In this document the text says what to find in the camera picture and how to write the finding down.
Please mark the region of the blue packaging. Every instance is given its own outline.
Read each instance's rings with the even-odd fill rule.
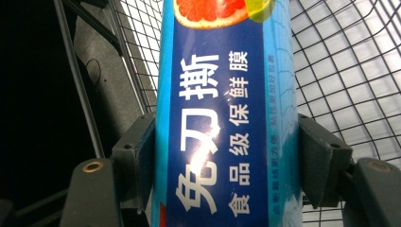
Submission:
[[[151,226],[301,226],[288,1],[187,2],[164,4]]]

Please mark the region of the light blue stripe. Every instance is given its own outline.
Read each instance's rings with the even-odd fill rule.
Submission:
[[[300,188],[298,182],[298,150],[297,150],[297,111],[294,94],[295,77],[293,74],[291,34],[288,18],[288,1],[277,0],[271,17],[264,22],[264,58],[266,87],[266,120],[268,136],[268,206],[270,226],[301,226],[302,211],[300,205]],[[274,57],[274,77],[276,95],[275,104],[270,104],[269,55]],[[277,125],[270,124],[270,107],[276,107]],[[280,211],[273,211],[271,155],[273,144],[271,135],[278,136],[279,148],[279,186]]]
[[[171,67],[174,38],[174,13],[171,0],[164,2],[159,90],[156,111],[155,182],[152,195],[151,226],[159,226],[160,202],[166,205],[167,163],[171,98]]]

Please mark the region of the fruit slice image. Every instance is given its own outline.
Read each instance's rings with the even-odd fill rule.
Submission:
[[[249,18],[262,23],[270,17],[275,0],[245,0],[245,3]]]
[[[271,15],[275,0],[173,0],[183,26],[210,29],[231,26],[246,18],[258,23]]]
[[[244,0],[173,0],[174,14],[183,26],[210,29],[248,18]]]

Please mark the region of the black plastic bracket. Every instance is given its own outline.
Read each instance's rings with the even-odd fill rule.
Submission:
[[[302,188],[314,208],[337,207],[339,172],[346,169],[352,149],[315,120],[299,114]]]
[[[153,184],[154,113],[140,116],[113,147],[122,185],[121,208],[144,211]]]
[[[340,174],[345,226],[401,226],[401,171],[372,158]]]
[[[122,226],[117,202],[112,162],[83,162],[74,169],[60,227]]]

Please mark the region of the metal grid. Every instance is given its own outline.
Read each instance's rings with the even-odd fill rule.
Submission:
[[[139,86],[145,113],[156,110],[159,77],[160,31],[163,1],[113,0],[114,20],[122,33],[120,42],[128,49],[124,56]]]
[[[120,29],[134,35],[125,44],[139,50],[130,59],[141,93],[156,93],[163,2],[115,1],[118,16],[130,22]],[[289,2],[299,112],[350,145],[355,161],[373,157],[401,167],[401,3]],[[139,63],[146,71],[138,71]],[[145,108],[155,107],[149,99]],[[305,206],[304,226],[342,226],[342,207]]]

